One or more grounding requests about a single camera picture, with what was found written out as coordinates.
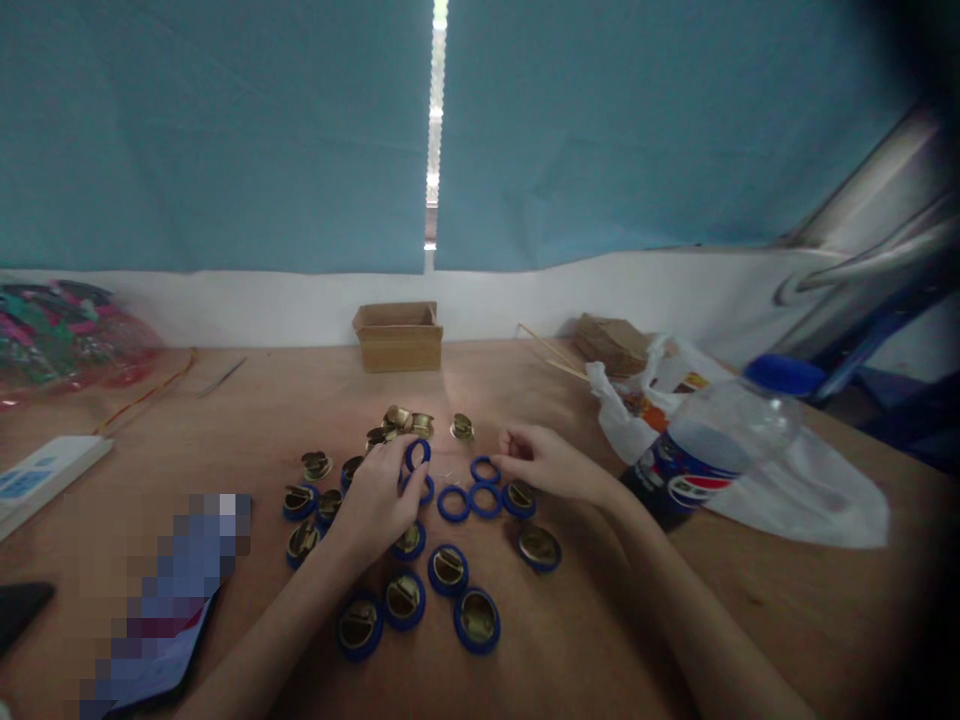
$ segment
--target white power strip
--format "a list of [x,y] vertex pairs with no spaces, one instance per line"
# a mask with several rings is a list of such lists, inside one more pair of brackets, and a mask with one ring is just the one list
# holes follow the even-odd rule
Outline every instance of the white power strip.
[[61,435],[0,475],[0,542],[112,447],[99,435]]

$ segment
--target blue curtain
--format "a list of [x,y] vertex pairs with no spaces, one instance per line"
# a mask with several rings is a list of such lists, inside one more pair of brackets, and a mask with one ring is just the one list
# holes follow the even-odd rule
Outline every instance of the blue curtain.
[[0,4],[0,266],[422,272],[431,12]]
[[858,5],[453,0],[436,266],[790,231],[918,95]]

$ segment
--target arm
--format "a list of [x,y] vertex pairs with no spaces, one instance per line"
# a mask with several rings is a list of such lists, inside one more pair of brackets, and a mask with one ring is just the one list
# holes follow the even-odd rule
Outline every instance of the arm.
[[607,516],[704,718],[814,717],[629,490],[546,428],[510,428],[500,446],[504,472]]
[[427,464],[413,473],[402,496],[397,492],[403,453],[414,440],[416,436],[405,435],[370,451],[326,537],[187,699],[177,720],[255,720],[267,714],[343,594],[416,519]]

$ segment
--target white plastic bag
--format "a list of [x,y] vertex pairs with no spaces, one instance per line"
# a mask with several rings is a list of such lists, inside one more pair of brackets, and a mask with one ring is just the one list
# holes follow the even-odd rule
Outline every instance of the white plastic bag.
[[[668,341],[679,352],[665,358]],[[600,427],[620,459],[632,465],[659,432],[627,411],[603,363],[589,363],[586,370],[600,400]],[[650,345],[647,366],[626,384],[639,388],[669,420],[688,394],[662,389],[676,388],[690,372],[710,383],[732,377],[690,343],[658,335]],[[741,476],[705,507],[791,540],[845,548],[887,544],[890,510],[883,493],[806,428],[783,457]]]

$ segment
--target small cardboard box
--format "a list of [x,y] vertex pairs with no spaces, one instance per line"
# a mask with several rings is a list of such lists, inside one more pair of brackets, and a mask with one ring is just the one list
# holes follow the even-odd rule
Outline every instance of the small cardboard box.
[[367,372],[440,369],[443,328],[435,302],[361,305],[353,329]]
[[626,320],[584,313],[574,342],[588,360],[602,362],[607,375],[630,377],[647,366],[650,339]]

